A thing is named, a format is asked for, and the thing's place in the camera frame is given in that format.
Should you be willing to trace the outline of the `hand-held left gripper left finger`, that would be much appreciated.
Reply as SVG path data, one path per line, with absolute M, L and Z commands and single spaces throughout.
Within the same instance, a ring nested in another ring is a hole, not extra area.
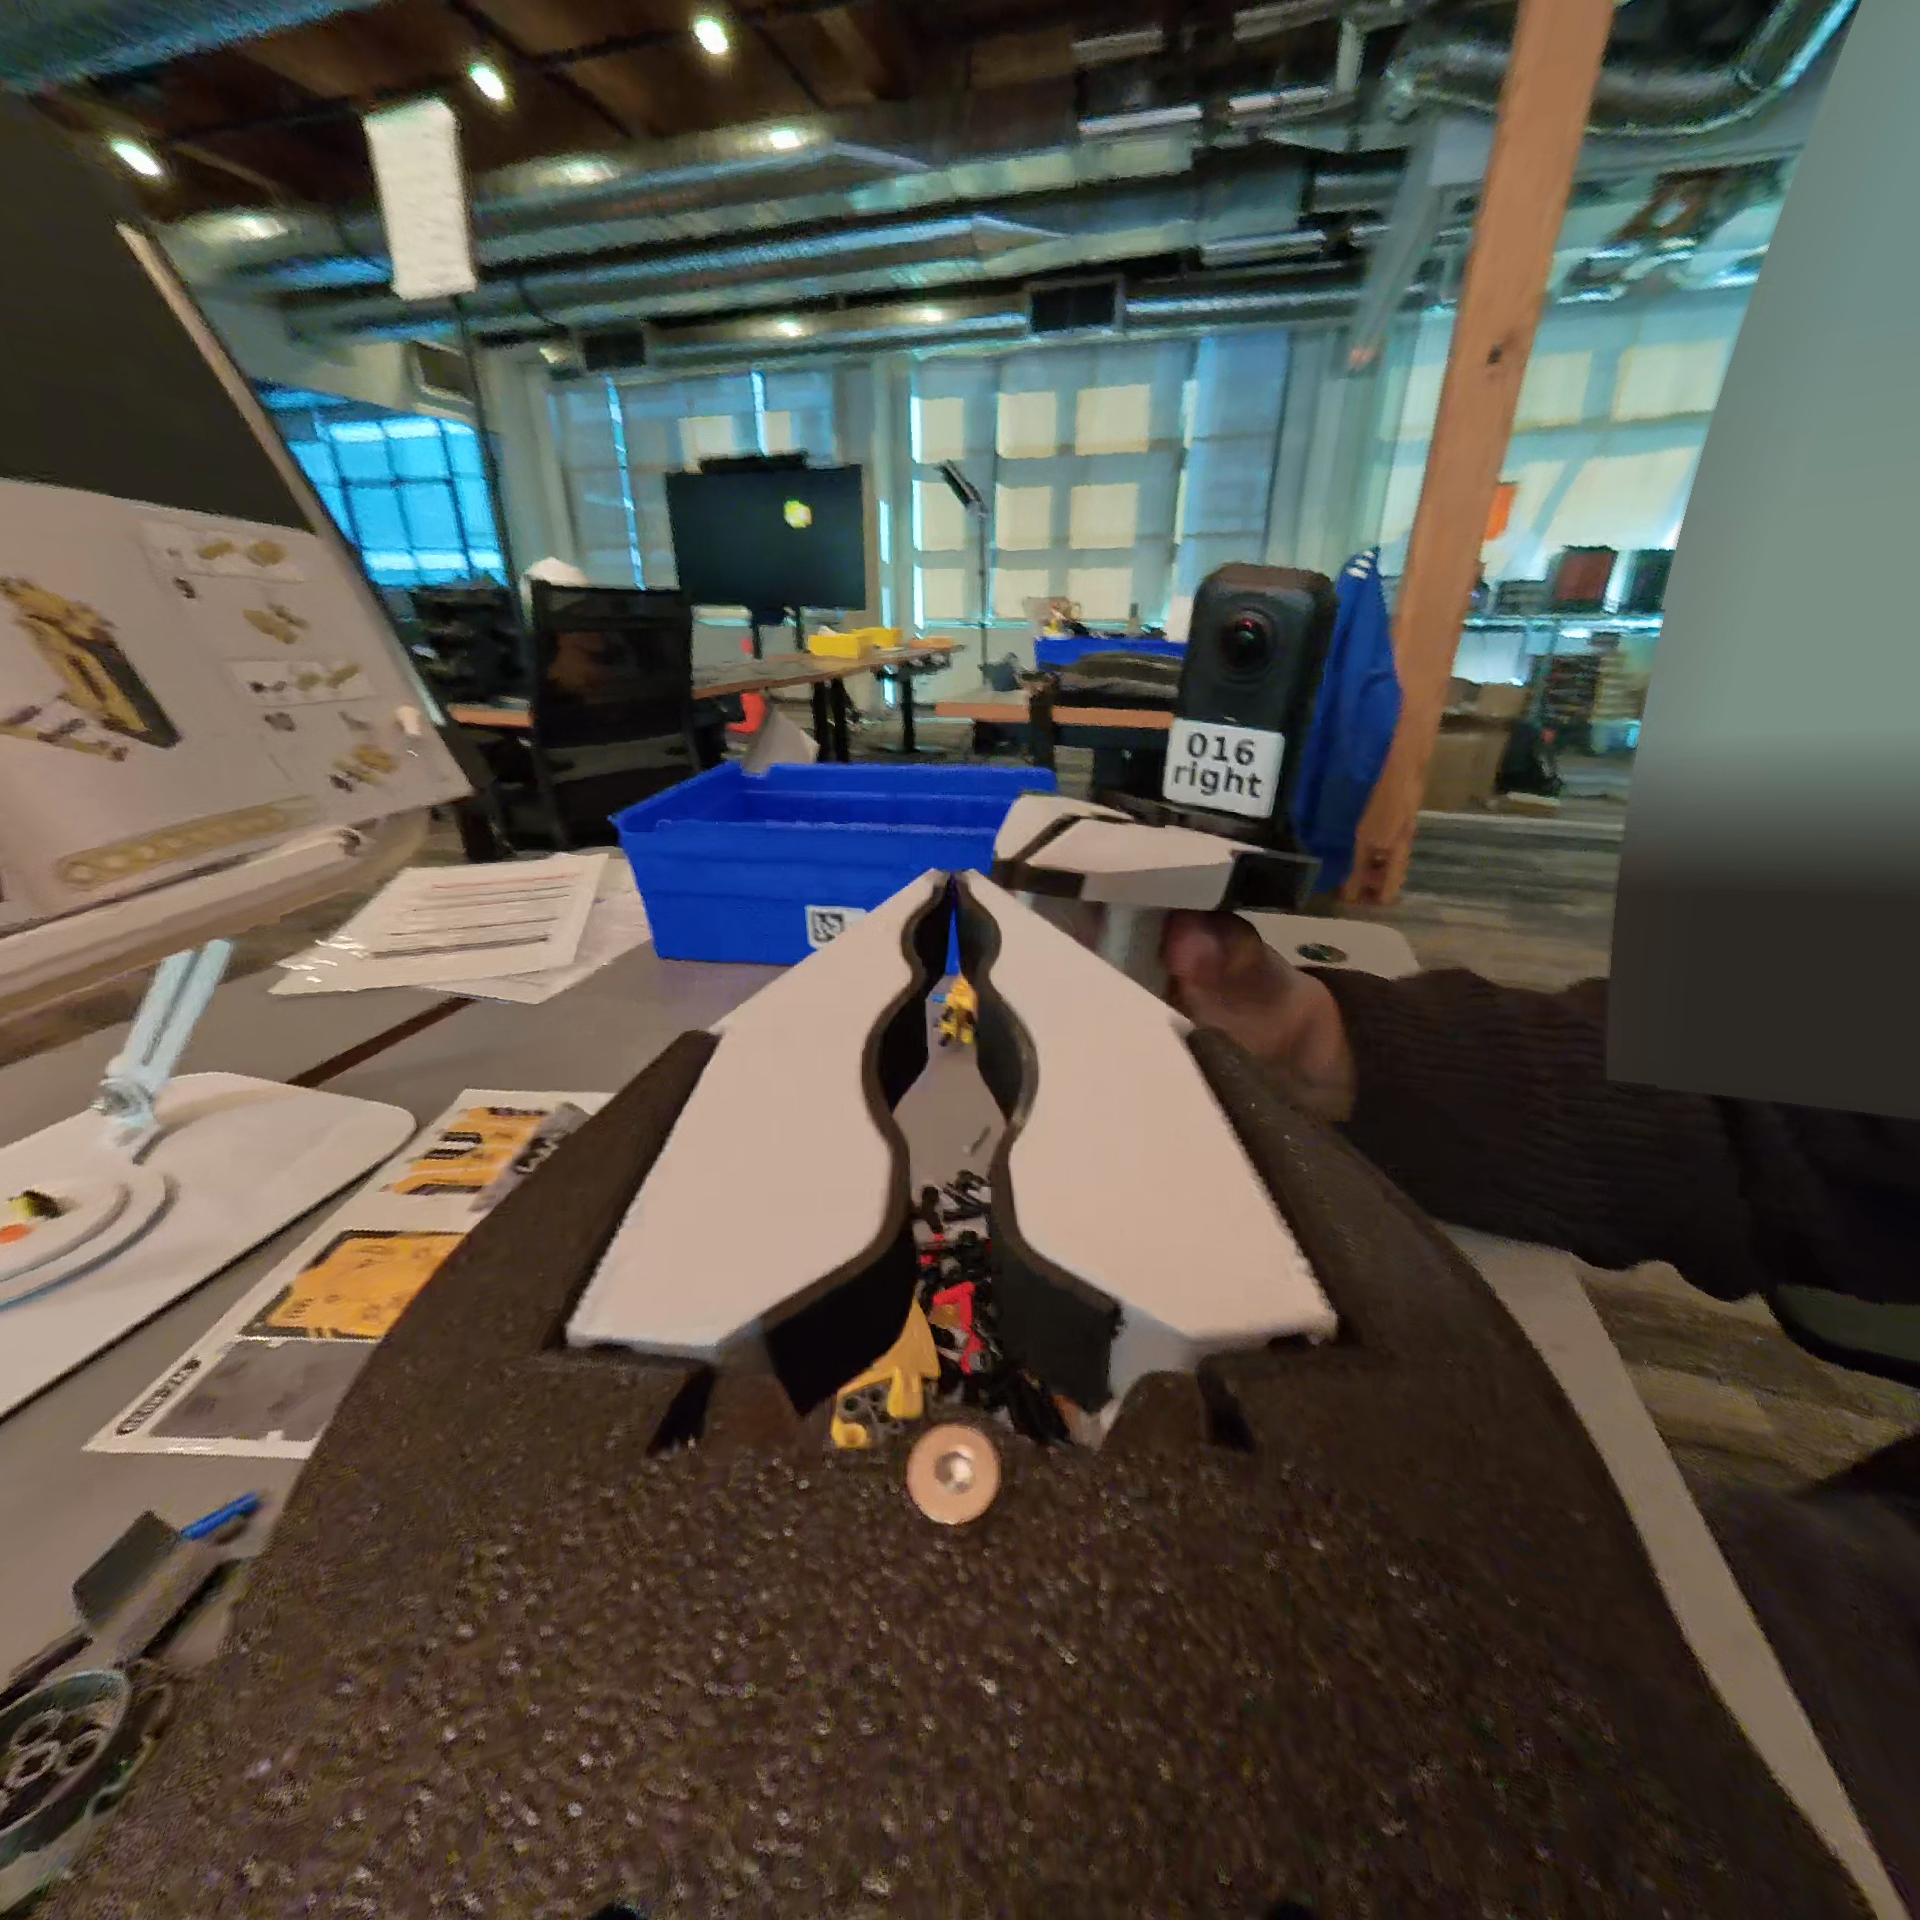
M 950 934 L 950 879 L 928 872 L 704 1033 L 573 1352 L 763 1372 L 813 1411 L 895 1344 L 919 1283 L 895 1111 Z

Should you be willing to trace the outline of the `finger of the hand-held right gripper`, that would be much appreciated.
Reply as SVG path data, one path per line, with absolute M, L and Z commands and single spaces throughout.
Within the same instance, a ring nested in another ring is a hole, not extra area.
M 998 870 L 991 863 L 991 879 L 1068 939 L 1136 986 L 1164 992 L 1165 914 L 1217 911 L 1237 864 L 1238 852 L 1227 839 L 1144 824 L 1134 870 Z
M 993 838 L 998 870 L 1134 870 L 1144 828 L 1124 811 L 1059 796 L 1021 796 Z

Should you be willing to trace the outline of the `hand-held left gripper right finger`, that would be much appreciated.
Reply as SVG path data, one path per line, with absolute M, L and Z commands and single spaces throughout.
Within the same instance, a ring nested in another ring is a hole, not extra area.
M 1329 1344 L 1337 1312 L 1159 995 L 981 874 L 953 882 L 1000 1134 L 1000 1347 L 1079 1414 L 1144 1376 Z

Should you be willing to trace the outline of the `person's right forearm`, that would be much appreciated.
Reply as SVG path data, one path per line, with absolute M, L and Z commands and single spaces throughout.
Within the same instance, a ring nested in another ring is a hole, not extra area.
M 1607 987 L 1321 975 L 1347 1134 L 1446 1224 L 1761 1300 L 1807 1352 L 1916 1384 L 1918 1124 L 1613 1082 Z

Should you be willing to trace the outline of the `blue hanging jacket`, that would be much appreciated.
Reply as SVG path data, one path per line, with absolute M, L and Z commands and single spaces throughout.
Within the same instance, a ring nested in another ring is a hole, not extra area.
M 1299 760 L 1291 825 L 1313 860 L 1313 892 L 1335 897 L 1353 875 L 1360 820 L 1401 723 L 1401 680 L 1381 550 L 1335 578 L 1335 626 Z

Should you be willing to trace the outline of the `black bag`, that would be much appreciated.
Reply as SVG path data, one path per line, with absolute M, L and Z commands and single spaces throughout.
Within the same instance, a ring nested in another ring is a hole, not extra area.
M 1048 675 L 1055 705 L 1169 714 L 1180 702 L 1184 664 L 1172 671 L 1159 660 L 1113 659 L 1085 668 Z

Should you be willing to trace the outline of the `black light stand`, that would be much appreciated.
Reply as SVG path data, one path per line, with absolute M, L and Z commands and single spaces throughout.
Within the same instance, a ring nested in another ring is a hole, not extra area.
M 969 480 L 966 472 L 955 460 L 939 462 L 939 476 L 966 516 L 973 545 L 973 630 L 981 678 L 988 678 L 991 666 L 991 496 Z

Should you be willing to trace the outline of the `white printed papers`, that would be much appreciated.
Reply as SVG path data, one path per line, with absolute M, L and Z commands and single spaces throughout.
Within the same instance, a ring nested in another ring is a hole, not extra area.
M 540 1006 L 651 939 L 629 864 L 606 851 L 408 870 L 285 958 L 272 995 L 412 991 Z

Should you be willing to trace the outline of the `black monitor screen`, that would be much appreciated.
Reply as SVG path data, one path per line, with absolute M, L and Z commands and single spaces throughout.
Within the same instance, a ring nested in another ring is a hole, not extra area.
M 670 472 L 681 594 L 697 608 L 855 614 L 869 607 L 865 474 L 857 464 Z

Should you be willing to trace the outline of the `yellow grey sticker sheet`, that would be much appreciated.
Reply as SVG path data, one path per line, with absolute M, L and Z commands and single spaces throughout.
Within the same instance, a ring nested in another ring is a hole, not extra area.
M 460 1094 L 84 1451 L 310 1458 L 425 1283 L 606 1104 L 581 1091 Z

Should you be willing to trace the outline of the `black mesh office chair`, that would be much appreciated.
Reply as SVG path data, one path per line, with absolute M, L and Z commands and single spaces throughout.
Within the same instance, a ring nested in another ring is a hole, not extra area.
M 587 784 L 615 784 L 624 809 L 670 784 L 701 776 L 704 750 L 692 694 L 692 614 L 684 592 L 532 582 L 532 683 L 527 760 L 545 828 L 557 851 L 573 851 L 581 811 L 563 780 L 581 753 L 632 753 L 672 743 L 686 769 L 590 771 Z

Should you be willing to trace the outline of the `white book stand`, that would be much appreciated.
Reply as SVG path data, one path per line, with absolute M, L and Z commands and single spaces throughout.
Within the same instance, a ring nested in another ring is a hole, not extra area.
M 180 1063 L 238 938 L 395 875 L 425 825 L 417 808 L 299 831 L 57 916 L 4 908 L 4 1018 L 151 975 L 87 1106 L 37 1132 L 4 1121 L 4 1417 L 406 1138 L 412 1121 L 395 1106 Z

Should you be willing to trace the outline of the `open instruction booklet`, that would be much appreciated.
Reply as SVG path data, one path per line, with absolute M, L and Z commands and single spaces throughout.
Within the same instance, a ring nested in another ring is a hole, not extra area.
M 469 790 L 334 538 L 4 480 L 4 930 Z

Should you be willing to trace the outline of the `white hanging panel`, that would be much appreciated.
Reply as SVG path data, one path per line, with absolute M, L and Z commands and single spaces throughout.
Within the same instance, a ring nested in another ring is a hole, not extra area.
M 416 98 L 363 118 L 391 289 L 403 302 L 475 292 L 462 135 L 443 98 Z

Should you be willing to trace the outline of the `light wooden post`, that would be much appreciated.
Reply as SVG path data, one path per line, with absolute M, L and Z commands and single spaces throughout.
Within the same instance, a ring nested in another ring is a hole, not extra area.
M 1407 872 L 1452 664 L 1479 578 L 1483 534 L 1612 19 L 1609 3 L 1523 3 L 1517 9 L 1423 490 L 1399 582 L 1399 728 L 1356 831 L 1350 875 L 1341 889 L 1357 906 L 1391 906 Z

